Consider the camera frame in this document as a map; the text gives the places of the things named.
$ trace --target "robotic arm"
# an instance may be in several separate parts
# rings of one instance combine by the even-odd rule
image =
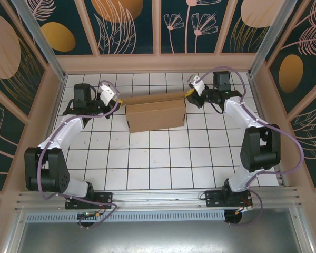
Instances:
[[[96,93],[95,88],[89,84],[76,84],[74,86],[74,99],[70,100],[63,113],[61,123],[66,122],[74,115],[99,115],[110,112],[116,102],[112,100],[115,92],[107,85],[100,86],[101,92]],[[42,160],[42,165],[48,161],[49,169],[41,170],[41,185],[44,192],[58,192],[68,196],[85,198],[95,201],[96,197],[91,183],[70,178],[63,150],[67,150],[75,137],[87,125],[89,118],[77,117],[66,123],[62,129],[55,131],[37,148],[28,148],[25,152],[26,186],[29,191],[37,191],[37,164],[42,150],[50,139],[51,145]]]
[[[228,71],[213,72],[214,88],[210,89],[199,77],[192,75],[189,84],[194,91],[188,95],[187,100],[201,108],[205,102],[217,104],[222,113],[226,112],[241,128],[244,134],[240,152],[241,165],[235,174],[226,179],[221,192],[216,195],[217,200],[211,199],[212,203],[224,206],[239,206],[241,198],[249,196],[249,180],[260,171],[269,170],[272,166],[280,163],[280,134],[264,127],[254,121],[246,110],[241,106],[241,94],[232,91],[229,84],[230,73]]]

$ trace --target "black bracket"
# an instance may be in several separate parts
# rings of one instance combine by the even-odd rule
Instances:
[[[260,139],[266,142],[260,145]],[[241,163],[248,170],[269,170],[281,161],[281,137],[280,133],[267,127],[250,127],[245,129],[241,152]]]
[[[238,194],[239,196],[227,202],[224,199],[222,190],[206,191],[204,199],[207,207],[241,207],[245,205],[242,199],[247,201],[251,206],[253,205],[250,191],[243,191]]]
[[[90,199],[87,199],[92,202],[100,203],[112,203],[112,192],[94,192],[93,196],[90,196]],[[111,209],[111,206],[104,206],[105,209]],[[82,210],[82,209],[95,209],[99,210],[101,207],[99,205],[89,204],[76,199],[66,198],[65,200],[65,209],[66,210]]]
[[[95,98],[91,98],[91,89],[95,93]],[[87,83],[75,84],[74,86],[74,99],[71,99],[68,103],[66,110],[63,112],[65,115],[98,115],[100,113],[108,113],[114,107],[116,102],[110,100],[108,105],[104,105],[104,102],[100,99],[101,93],[96,93],[96,89]],[[87,125],[89,118],[83,118],[84,127]]]
[[[197,91],[194,90],[191,95],[188,95],[186,98],[191,103],[196,105],[198,108],[204,106],[205,102],[211,102],[213,104],[219,105],[219,107],[224,110],[225,100],[232,97],[241,97],[239,91],[219,91],[218,89],[210,89],[205,84],[205,89],[202,91],[201,96],[198,95]]]

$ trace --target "brown cardboard box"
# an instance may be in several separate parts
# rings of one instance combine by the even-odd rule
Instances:
[[[123,99],[130,133],[182,127],[185,124],[185,92]]]

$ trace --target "grid floor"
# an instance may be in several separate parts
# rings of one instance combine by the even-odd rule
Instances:
[[[54,128],[73,98],[73,86],[89,83],[98,88],[101,80],[116,84],[121,98],[187,91],[192,74],[143,73],[69,75]],[[246,73],[241,73],[248,83]],[[211,75],[204,79],[213,84]],[[234,89],[242,92],[232,73]],[[247,85],[247,105],[257,112]],[[129,134],[125,110],[109,120],[90,120],[64,152],[73,178],[91,182],[95,190],[147,190],[222,187],[240,165],[243,132],[227,114],[216,113],[206,104],[201,109],[186,101],[185,126]],[[261,175],[252,186],[278,186],[275,175]]]

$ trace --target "aluminum frame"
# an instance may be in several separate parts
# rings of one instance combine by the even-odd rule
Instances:
[[[291,12],[295,8],[296,2],[297,0],[283,1],[283,4],[281,5],[281,8],[278,14],[276,15],[274,22],[269,27],[256,53],[254,61],[252,62],[252,65],[249,71],[251,77],[257,74],[259,68],[261,67],[271,47],[273,46],[279,34],[281,33],[282,29],[284,28],[285,23],[287,22],[287,19],[289,18]]]
[[[37,42],[37,45],[43,52],[44,56],[48,60],[50,66],[54,69],[56,75],[59,79],[64,78],[64,70],[62,69],[60,63],[58,62],[56,55],[52,48],[50,47],[46,37],[44,36],[38,22],[35,20],[33,14],[31,13],[27,2],[21,0],[11,0],[21,19],[27,26],[29,32],[32,34],[33,38]]]
[[[185,190],[134,190],[134,191],[113,191],[113,202],[118,205],[116,212],[124,214],[133,212],[164,212],[164,211],[198,211],[205,212],[209,210],[225,210],[227,208],[207,208],[205,201],[200,200],[200,195],[205,190],[212,189],[185,189]],[[304,214],[300,211],[301,201],[295,187],[255,187],[253,188],[260,197],[264,208],[289,208],[293,224],[297,233],[302,252],[315,253],[313,250],[307,250],[311,247],[314,249],[314,243],[304,226]],[[253,198],[254,207],[259,208],[259,201]],[[47,214],[57,213],[65,215],[73,213],[72,210],[64,209],[65,200],[62,197],[54,197],[49,201],[41,198],[38,192],[21,192],[16,203],[14,219],[6,244],[2,253],[17,252],[23,231],[30,214]]]
[[[56,99],[54,100],[54,103],[52,105],[52,113],[51,113],[51,116],[50,116],[48,123],[47,123],[47,128],[46,128],[47,131],[45,131],[44,139],[46,139],[52,133],[52,129],[53,129],[53,126],[54,126],[54,123],[56,120],[56,116],[57,116],[57,109],[60,107],[62,93],[63,93],[63,90],[65,88],[67,78],[68,78],[68,76],[65,75],[63,79],[60,79],[60,83],[59,83],[57,91],[56,91],[57,96],[56,96]]]

